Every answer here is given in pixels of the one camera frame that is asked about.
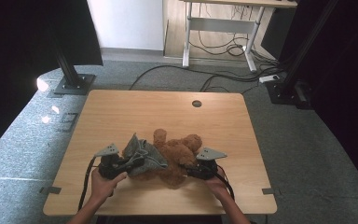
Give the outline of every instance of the white wall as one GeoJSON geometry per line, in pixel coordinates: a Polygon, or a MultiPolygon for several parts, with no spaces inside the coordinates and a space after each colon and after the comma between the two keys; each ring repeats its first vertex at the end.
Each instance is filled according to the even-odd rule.
{"type": "Polygon", "coordinates": [[[163,50],[163,0],[88,0],[101,48],[163,50]]]}

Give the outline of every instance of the desk leg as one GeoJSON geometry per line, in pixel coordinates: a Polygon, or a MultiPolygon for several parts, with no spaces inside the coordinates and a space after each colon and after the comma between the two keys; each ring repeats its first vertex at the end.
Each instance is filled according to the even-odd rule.
{"type": "Polygon", "coordinates": [[[261,22],[261,18],[263,17],[263,13],[264,13],[264,7],[260,7],[260,9],[258,10],[257,19],[255,20],[254,29],[251,33],[251,37],[248,40],[246,47],[245,46],[243,47],[246,61],[249,64],[249,69],[251,70],[251,72],[256,72],[256,70],[257,70],[255,68],[255,62],[253,60],[251,49],[252,49],[252,45],[255,42],[255,35],[257,35],[257,30],[258,30],[258,27],[260,26],[260,22],[261,22]]]}
{"type": "Polygon", "coordinates": [[[190,30],[191,30],[191,9],[193,4],[191,2],[188,3],[188,12],[187,12],[187,23],[186,23],[186,41],[185,41],[185,48],[183,49],[183,67],[188,67],[189,65],[189,58],[190,58],[190,30]]]}

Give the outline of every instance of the stuffed animal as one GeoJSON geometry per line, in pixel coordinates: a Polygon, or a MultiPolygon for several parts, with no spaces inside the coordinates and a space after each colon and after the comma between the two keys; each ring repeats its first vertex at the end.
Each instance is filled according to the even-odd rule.
{"type": "Polygon", "coordinates": [[[147,171],[133,178],[148,180],[159,176],[169,187],[178,188],[186,180],[184,175],[187,172],[182,165],[196,164],[196,155],[202,146],[201,138],[196,134],[190,134],[182,139],[167,141],[167,132],[157,129],[154,131],[153,145],[167,160],[168,168],[147,171]]]}

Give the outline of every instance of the human hand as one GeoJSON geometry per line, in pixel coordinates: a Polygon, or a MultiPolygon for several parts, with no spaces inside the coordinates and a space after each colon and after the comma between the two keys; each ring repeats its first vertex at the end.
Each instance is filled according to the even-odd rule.
{"type": "Polygon", "coordinates": [[[116,178],[109,180],[101,176],[98,168],[94,169],[91,173],[91,196],[89,197],[89,201],[99,205],[103,204],[106,199],[113,194],[118,182],[126,177],[127,173],[124,172],[116,176],[116,178]]]}
{"type": "MultiPolygon", "coordinates": [[[[220,167],[217,167],[217,173],[221,176],[225,176],[225,172],[220,167]]],[[[216,197],[217,200],[221,201],[225,197],[230,197],[225,183],[223,183],[216,176],[212,177],[211,179],[205,180],[204,183],[213,193],[214,197],[216,197]]]]}

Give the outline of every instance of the table top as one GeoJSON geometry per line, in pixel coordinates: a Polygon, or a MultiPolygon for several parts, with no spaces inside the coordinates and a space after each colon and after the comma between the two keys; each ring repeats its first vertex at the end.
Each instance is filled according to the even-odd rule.
{"type": "MultiPolygon", "coordinates": [[[[77,211],[84,174],[93,155],[115,143],[121,151],[134,133],[153,142],[153,131],[168,132],[167,140],[198,134],[202,147],[227,153],[217,160],[245,214],[272,214],[277,210],[269,178],[255,138],[243,96],[238,93],[174,91],[91,91],[79,117],[44,213],[69,216],[77,211]],[[201,107],[192,105],[200,101],[201,107]]],[[[89,190],[85,202],[90,196],[89,190]]],[[[118,184],[97,215],[205,215],[224,210],[201,180],[188,177],[179,189],[161,180],[127,178],[118,184]]]]}
{"type": "Polygon", "coordinates": [[[207,3],[222,5],[241,5],[253,7],[297,7],[296,1],[288,0],[180,0],[191,3],[207,3]]]}

